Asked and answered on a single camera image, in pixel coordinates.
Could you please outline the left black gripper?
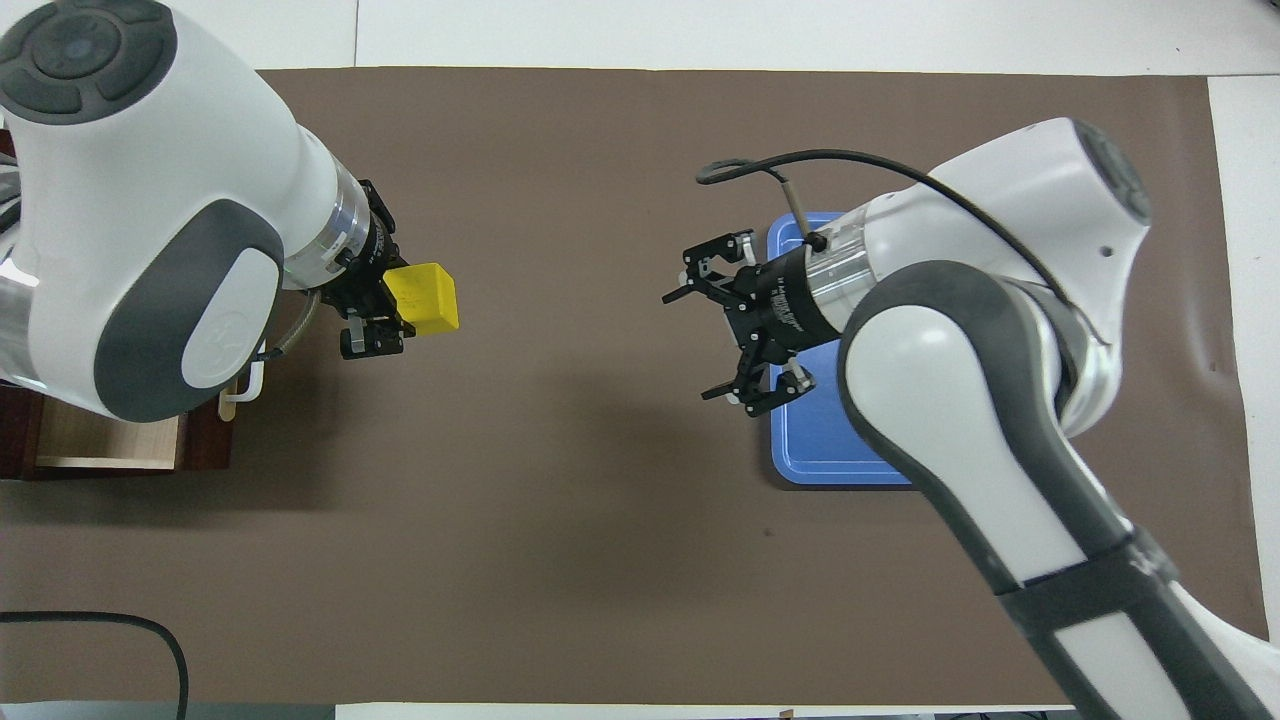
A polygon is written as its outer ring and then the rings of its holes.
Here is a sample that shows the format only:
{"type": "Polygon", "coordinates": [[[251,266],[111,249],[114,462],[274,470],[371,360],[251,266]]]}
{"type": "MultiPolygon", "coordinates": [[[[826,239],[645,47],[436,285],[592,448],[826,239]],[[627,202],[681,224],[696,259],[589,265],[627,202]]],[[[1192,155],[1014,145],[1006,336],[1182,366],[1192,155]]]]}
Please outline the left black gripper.
{"type": "Polygon", "coordinates": [[[370,210],[367,237],[357,254],[343,250],[344,270],[320,288],[320,301],[344,319],[339,352],[344,360],[384,357],[404,351],[407,323],[398,315],[384,275],[404,265],[394,240],[396,220],[370,179],[358,181],[370,210]]]}

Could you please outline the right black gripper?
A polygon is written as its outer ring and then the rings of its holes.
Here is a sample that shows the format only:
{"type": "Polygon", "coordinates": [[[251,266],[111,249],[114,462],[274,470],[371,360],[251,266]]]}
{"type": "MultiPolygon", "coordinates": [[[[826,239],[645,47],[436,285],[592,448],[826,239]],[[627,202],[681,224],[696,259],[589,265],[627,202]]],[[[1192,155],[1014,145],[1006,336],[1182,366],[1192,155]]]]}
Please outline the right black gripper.
{"type": "Polygon", "coordinates": [[[762,264],[755,240],[756,232],[745,229],[686,249],[678,287],[660,297],[663,304],[673,304],[700,293],[727,307],[741,354],[733,377],[704,389],[701,400],[727,398],[751,418],[813,391],[817,379],[800,364],[797,352],[827,345],[840,334],[810,288],[810,249],[800,246],[762,264]],[[745,345],[753,336],[774,345],[745,345]]]}

